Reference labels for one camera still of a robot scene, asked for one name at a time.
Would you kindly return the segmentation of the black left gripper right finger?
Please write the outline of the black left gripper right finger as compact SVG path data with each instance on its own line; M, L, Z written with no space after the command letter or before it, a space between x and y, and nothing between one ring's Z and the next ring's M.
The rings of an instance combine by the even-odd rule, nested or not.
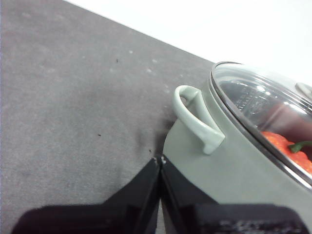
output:
M307 234L292 209L273 204L220 204L160 157L161 200L177 234Z

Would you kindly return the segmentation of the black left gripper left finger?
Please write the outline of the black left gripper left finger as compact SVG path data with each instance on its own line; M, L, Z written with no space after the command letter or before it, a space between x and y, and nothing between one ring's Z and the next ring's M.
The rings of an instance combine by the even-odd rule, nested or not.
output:
M160 163L151 159L101 204L53 205L25 212L14 234L153 234L160 195Z

